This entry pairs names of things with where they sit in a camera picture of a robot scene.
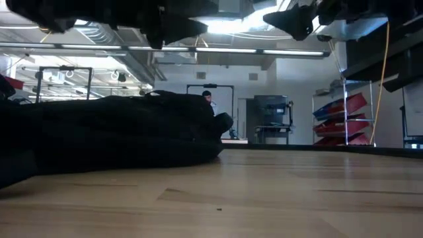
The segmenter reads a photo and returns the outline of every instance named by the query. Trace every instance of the white shirt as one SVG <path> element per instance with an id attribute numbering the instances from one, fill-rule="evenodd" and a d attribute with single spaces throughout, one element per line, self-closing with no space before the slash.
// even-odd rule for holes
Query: white shirt
<path id="1" fill-rule="evenodd" d="M 214 115 L 217 116 L 217 104 L 216 102 L 212 101 L 210 106 L 213 108 Z"/>

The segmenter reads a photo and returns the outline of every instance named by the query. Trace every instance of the air vent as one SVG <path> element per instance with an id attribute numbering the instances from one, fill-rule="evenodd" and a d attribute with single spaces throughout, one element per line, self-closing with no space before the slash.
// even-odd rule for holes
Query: air vent
<path id="1" fill-rule="evenodd" d="M 258 74 L 257 73 L 250 73 L 249 74 L 249 81 L 258 81 Z"/>
<path id="2" fill-rule="evenodd" d="M 197 72 L 197 79 L 206 79 L 206 72 Z"/>

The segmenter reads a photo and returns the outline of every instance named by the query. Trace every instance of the red tray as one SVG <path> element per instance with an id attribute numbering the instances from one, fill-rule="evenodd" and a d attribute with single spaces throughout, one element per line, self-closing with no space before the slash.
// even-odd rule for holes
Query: red tray
<path id="1" fill-rule="evenodd" d="M 365 115 L 357 114 L 349 116 L 348 119 L 365 119 Z M 369 122 L 348 121 L 348 137 L 368 127 L 369 125 Z M 345 122 L 343 118 L 330 119 L 318 126 L 315 126 L 313 130 L 319 137 L 345 137 Z"/>
<path id="2" fill-rule="evenodd" d="M 364 133 L 357 133 L 351 136 L 350 138 L 348 138 L 348 145 L 369 145 L 369 144 L 370 142 Z M 326 137 L 319 140 L 314 145 L 319 145 L 319 146 L 345 145 L 345 138 Z"/>
<path id="3" fill-rule="evenodd" d="M 367 105 L 367 101 L 363 97 L 362 93 L 349 96 L 346 99 L 347 114 L 351 115 L 352 113 L 356 112 L 365 105 Z M 322 108 L 318 109 L 313 114 L 315 115 L 318 121 L 321 121 L 344 117 L 344 111 L 344 99 L 338 99 L 334 102 L 324 105 Z"/>
<path id="4" fill-rule="evenodd" d="M 24 82 L 12 79 L 11 77 L 5 77 L 6 81 L 8 81 L 14 89 L 22 90 L 24 88 Z"/>

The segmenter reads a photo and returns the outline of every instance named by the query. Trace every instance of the person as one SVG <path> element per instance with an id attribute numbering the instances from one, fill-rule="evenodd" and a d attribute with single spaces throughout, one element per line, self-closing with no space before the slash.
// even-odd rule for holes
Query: person
<path id="1" fill-rule="evenodd" d="M 213 108 L 214 115 L 217 115 L 217 104 L 216 102 L 212 101 L 212 93 L 210 91 L 204 91 L 203 97 L 210 103 L 210 106 Z"/>

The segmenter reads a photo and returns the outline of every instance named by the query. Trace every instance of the fluorescent light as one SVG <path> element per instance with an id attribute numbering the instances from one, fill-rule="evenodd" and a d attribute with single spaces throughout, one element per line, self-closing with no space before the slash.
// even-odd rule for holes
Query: fluorescent light
<path id="1" fill-rule="evenodd" d="M 267 26 L 263 21 L 263 16 L 268 13 L 274 13 L 276 11 L 286 11 L 288 9 L 291 0 L 278 0 L 278 4 L 273 7 L 267 7 L 251 13 L 244 19 L 236 20 L 210 20 L 205 19 L 200 22 L 208 25 L 207 32 L 212 34 L 235 34 L 241 32 L 248 32 L 252 28 L 261 28 Z"/>
<path id="2" fill-rule="evenodd" d="M 323 29 L 325 29 L 325 28 L 326 28 L 326 26 L 322 26 L 322 25 L 320 25 L 320 22 L 319 22 L 319 17 L 315 17 L 315 18 L 313 19 L 312 23 L 313 23 L 313 29 L 314 29 L 314 31 L 313 31 L 313 32 L 314 32 L 315 34 L 320 33 Z"/>
<path id="3" fill-rule="evenodd" d="M 53 44 L 0 42 L 0 47 L 55 48 Z"/>
<path id="4" fill-rule="evenodd" d="M 153 50 L 149 46 L 128 46 L 129 50 Z"/>
<path id="5" fill-rule="evenodd" d="M 323 56 L 323 52 L 300 51 L 300 50 L 263 50 L 263 54 L 285 56 Z"/>
<path id="6" fill-rule="evenodd" d="M 99 45 L 78 45 L 78 44 L 64 44 L 63 48 L 78 49 L 78 50 L 120 50 L 120 46 L 99 46 Z"/>
<path id="7" fill-rule="evenodd" d="M 196 48 L 197 52 L 221 52 L 221 53 L 256 53 L 253 49 L 231 49 L 231 48 Z"/>
<path id="8" fill-rule="evenodd" d="M 29 96 L 30 99 L 36 99 L 37 96 Z M 86 97 L 72 97 L 72 96 L 40 96 L 40 99 L 58 99 L 58 100 L 86 100 Z"/>
<path id="9" fill-rule="evenodd" d="M 125 86 L 91 86 L 92 89 L 125 89 Z"/>
<path id="10" fill-rule="evenodd" d="M 188 47 L 170 47 L 165 46 L 161 50 L 153 49 L 149 46 L 128 46 L 129 50 L 145 50 L 145 51 L 163 51 L 163 52 L 187 52 L 189 50 Z"/>
<path id="11" fill-rule="evenodd" d="M 208 25 L 207 32 L 212 34 L 231 34 L 247 32 L 249 27 L 241 19 L 236 20 L 202 20 Z"/>
<path id="12" fill-rule="evenodd" d="M 88 22 L 86 21 L 86 20 L 77 20 L 76 22 L 75 22 L 75 26 L 84 26 L 84 25 L 86 25 Z"/>
<path id="13" fill-rule="evenodd" d="M 106 56 L 127 56 L 127 53 L 96 53 L 95 56 L 102 56 L 102 57 L 106 57 Z"/>

